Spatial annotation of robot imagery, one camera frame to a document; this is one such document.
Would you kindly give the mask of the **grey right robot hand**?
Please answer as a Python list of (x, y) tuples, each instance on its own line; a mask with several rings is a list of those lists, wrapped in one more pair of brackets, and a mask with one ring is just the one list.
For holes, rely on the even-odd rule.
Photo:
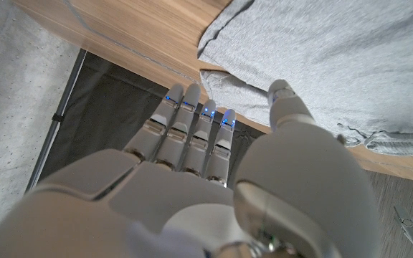
[(0, 257), (377, 257), (369, 179), (284, 80), (271, 131), (227, 183), (235, 113), (209, 139), (214, 103), (173, 86), (123, 150), (43, 179), (0, 223)]

